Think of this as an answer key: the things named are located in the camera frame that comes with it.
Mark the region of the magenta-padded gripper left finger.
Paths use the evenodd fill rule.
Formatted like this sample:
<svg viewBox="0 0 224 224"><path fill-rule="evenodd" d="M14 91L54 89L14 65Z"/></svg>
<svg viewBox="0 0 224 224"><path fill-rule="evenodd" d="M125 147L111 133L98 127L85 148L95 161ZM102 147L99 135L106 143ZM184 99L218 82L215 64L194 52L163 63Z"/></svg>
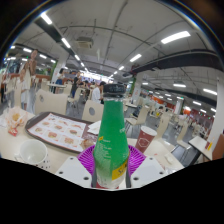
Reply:
<svg viewBox="0 0 224 224"><path fill-rule="evenodd" d="M84 188L92 187L95 171L94 146L81 152L77 157L70 156L58 169L56 175Z"/></svg>

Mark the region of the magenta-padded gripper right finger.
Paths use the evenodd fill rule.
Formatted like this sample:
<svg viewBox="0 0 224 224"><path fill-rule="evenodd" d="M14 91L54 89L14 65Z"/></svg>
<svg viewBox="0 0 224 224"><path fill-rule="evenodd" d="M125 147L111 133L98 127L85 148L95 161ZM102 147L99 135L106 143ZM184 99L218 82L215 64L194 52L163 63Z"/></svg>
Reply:
<svg viewBox="0 0 224 224"><path fill-rule="evenodd" d="M167 176L167 172L156 158L144 155L134 146L129 146L129 152L127 165L128 188L140 188Z"/></svg>

